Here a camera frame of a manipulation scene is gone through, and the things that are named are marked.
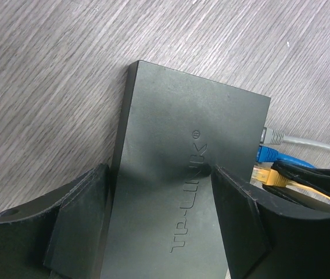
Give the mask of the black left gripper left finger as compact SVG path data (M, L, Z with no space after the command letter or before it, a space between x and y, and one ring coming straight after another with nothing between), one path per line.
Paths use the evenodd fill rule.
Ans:
M0 213L0 278L98 278L109 167Z

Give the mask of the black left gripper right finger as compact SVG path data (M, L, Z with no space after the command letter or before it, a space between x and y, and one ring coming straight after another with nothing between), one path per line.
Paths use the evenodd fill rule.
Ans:
M211 183L232 278L330 278L330 212L214 167Z

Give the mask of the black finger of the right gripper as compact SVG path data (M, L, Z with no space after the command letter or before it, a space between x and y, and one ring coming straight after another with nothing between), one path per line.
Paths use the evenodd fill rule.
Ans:
M310 209L330 213L330 204L325 203L323 201L319 201L318 199L309 197L305 194L301 194L300 192L297 192L295 190L284 187L267 186L267 185L263 185L263 188L266 191L280 198L283 198L287 201L293 202L297 205L302 205Z
M281 161L273 163L272 168L285 178L330 196L330 169L309 168Z

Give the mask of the black network switch box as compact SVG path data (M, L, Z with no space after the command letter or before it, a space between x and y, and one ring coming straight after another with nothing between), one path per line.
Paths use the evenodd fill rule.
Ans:
M269 105L164 66L129 65L102 278L226 276L210 168L250 179Z

